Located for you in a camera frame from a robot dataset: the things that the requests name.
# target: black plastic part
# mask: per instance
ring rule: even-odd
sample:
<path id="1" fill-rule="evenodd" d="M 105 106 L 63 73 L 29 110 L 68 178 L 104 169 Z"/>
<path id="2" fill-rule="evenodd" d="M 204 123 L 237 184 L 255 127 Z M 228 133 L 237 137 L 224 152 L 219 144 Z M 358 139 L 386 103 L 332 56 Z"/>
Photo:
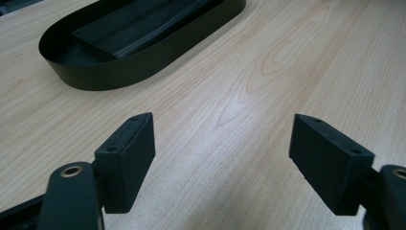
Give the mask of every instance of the black plastic part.
<path id="1" fill-rule="evenodd" d="M 390 229 L 406 230 L 406 168 L 382 167 L 378 193 Z"/>
<path id="2" fill-rule="evenodd" d="M 1 229 L 34 230 L 39 218 L 44 195 L 30 199 L 0 213 Z"/>
<path id="3" fill-rule="evenodd" d="M 126 58 L 186 26 L 222 0 L 137 0 L 76 30 L 86 51 L 105 60 Z"/>
<path id="4" fill-rule="evenodd" d="M 95 168 L 107 177 L 106 213 L 127 213 L 155 156 L 152 114 L 128 119 L 95 152 Z"/>
<path id="5" fill-rule="evenodd" d="M 51 26 L 39 41 L 39 52 L 67 84 L 84 90 L 108 90 L 143 81 L 237 16 L 245 0 L 222 0 L 180 29 L 135 54 L 105 61 L 85 52 L 72 33 L 131 1 L 98 1 Z"/>
<path id="6" fill-rule="evenodd" d="M 76 162 L 51 175 L 37 230 L 102 229 L 93 166 Z"/>
<path id="7" fill-rule="evenodd" d="M 289 157 L 335 215 L 356 215 L 374 154 L 329 124 L 295 116 Z"/>
<path id="8" fill-rule="evenodd" d="M 155 156 L 152 114 L 128 119 L 95 155 L 54 171 L 45 195 L 0 213 L 0 229 L 104 229 L 102 206 L 128 212 Z"/>

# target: screw hole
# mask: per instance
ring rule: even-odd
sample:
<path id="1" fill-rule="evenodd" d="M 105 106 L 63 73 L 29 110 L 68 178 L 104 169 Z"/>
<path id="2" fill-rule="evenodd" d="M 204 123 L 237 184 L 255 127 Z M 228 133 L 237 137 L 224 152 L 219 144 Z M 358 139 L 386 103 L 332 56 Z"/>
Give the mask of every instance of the screw hole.
<path id="1" fill-rule="evenodd" d="M 406 171 L 401 170 L 401 169 L 395 169 L 394 174 L 397 175 L 398 177 L 402 179 L 406 179 Z"/>
<path id="2" fill-rule="evenodd" d="M 351 151 L 352 151 L 353 153 L 355 153 L 355 154 L 361 154 L 361 151 L 358 150 L 358 149 L 352 149 Z"/>
<path id="3" fill-rule="evenodd" d="M 117 151 L 117 148 L 116 147 L 109 147 L 109 148 L 107 148 L 107 150 L 110 151 L 110 152 L 115 152 L 115 151 Z"/>
<path id="4" fill-rule="evenodd" d="M 81 167 L 81 166 L 72 166 L 72 167 L 69 167 L 69 168 L 63 170 L 60 173 L 60 175 L 62 177 L 72 177 L 72 176 L 79 174 L 82 170 L 83 170 L 83 167 Z"/>

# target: black oval tray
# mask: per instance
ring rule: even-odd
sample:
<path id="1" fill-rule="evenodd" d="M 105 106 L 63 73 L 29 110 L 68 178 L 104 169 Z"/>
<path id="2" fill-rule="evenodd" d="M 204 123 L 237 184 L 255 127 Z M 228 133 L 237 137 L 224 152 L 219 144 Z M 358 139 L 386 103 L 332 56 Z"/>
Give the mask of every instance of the black oval tray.
<path id="1" fill-rule="evenodd" d="M 156 74 L 245 8 L 245 0 L 219 1 L 181 28 L 126 57 L 105 59 L 83 49 L 74 32 L 131 2 L 101 0 L 67 15 L 41 37 L 40 54 L 64 82 L 75 88 L 94 91 L 120 88 Z"/>

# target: wooden table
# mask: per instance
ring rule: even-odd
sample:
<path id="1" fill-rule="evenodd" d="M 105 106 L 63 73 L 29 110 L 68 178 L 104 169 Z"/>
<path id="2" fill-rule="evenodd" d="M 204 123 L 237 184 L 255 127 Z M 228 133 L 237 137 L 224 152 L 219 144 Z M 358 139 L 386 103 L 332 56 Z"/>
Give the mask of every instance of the wooden table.
<path id="1" fill-rule="evenodd" d="M 247 0 L 244 12 L 148 80 L 80 91 L 37 49 L 94 1 L 43 1 L 0 17 L 0 210 L 130 116 L 154 115 L 157 155 L 130 213 L 106 229 L 362 229 L 335 217 L 288 158 L 295 113 L 406 165 L 406 2 Z"/>

